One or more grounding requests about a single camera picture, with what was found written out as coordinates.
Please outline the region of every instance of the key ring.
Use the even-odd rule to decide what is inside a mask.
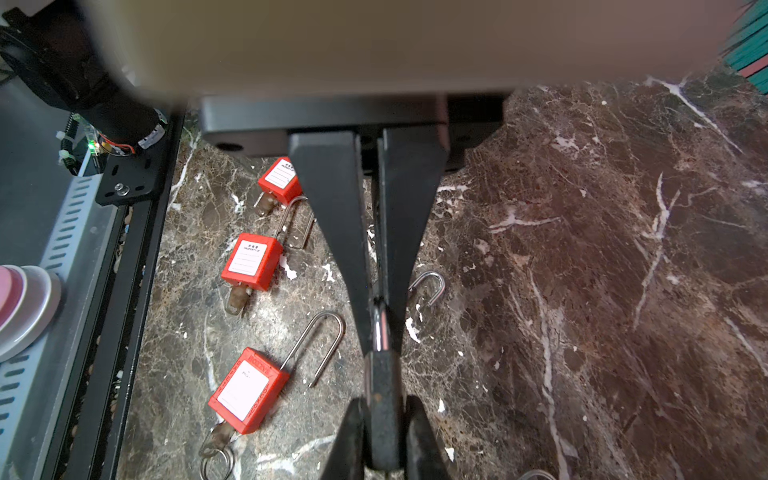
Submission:
[[[230,475],[232,475],[232,469],[234,467],[234,454],[232,453],[232,450],[229,447],[224,447],[223,449],[213,449],[215,453],[210,457],[203,457],[200,459],[200,480],[210,480],[208,478],[208,463],[210,460],[216,456],[216,453],[220,453],[224,456],[224,460],[227,461],[227,474],[221,479],[221,480],[227,480]]]

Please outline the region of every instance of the black metal bracket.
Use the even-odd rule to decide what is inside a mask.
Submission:
[[[169,162],[176,160],[182,125],[170,122],[163,138],[130,157],[110,155],[96,192],[99,205],[130,205],[155,200],[163,192]]]

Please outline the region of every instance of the bolt hole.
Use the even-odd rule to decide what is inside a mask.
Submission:
[[[243,145],[228,144],[227,142],[221,142],[219,144],[216,144],[216,148],[223,151],[241,151],[243,150]]]

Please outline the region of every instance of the marble surface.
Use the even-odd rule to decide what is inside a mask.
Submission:
[[[768,103],[734,72],[684,84],[515,91],[506,123],[446,177],[416,273],[406,389],[453,478],[768,478]],[[141,347],[119,478],[196,478],[212,391],[250,346],[279,362],[323,325],[235,477],[315,478],[362,359],[346,289],[315,226],[241,318],[219,279],[259,219],[255,176],[188,120]],[[291,228],[303,225],[300,209]]]

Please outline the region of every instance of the padlock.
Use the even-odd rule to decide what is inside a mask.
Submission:
[[[258,430],[290,377],[285,371],[288,361],[296,354],[317,321],[326,316],[332,316],[339,323],[339,335],[315,371],[310,388],[315,386],[346,332],[344,320],[337,313],[328,310],[318,313],[310,320],[280,368],[272,364],[264,354],[246,348],[210,397],[208,405],[241,434],[246,435]]]
[[[259,187],[263,192],[254,205],[259,217],[267,215],[278,202],[288,205],[302,193],[299,178],[288,157],[277,159],[259,178]]]
[[[241,233],[232,249],[230,259],[221,273],[221,278],[232,284],[230,298],[227,301],[227,313],[239,315],[247,303],[252,290],[266,291],[272,283],[272,277],[283,254],[283,245],[277,240],[277,236],[283,232],[283,226],[293,207],[306,197],[299,195],[294,197],[286,207],[283,218],[271,237],[255,235],[253,233]],[[315,220],[315,215],[310,214],[310,221],[301,234],[301,241],[290,244],[294,248],[304,248],[306,239],[310,235],[310,229]]]

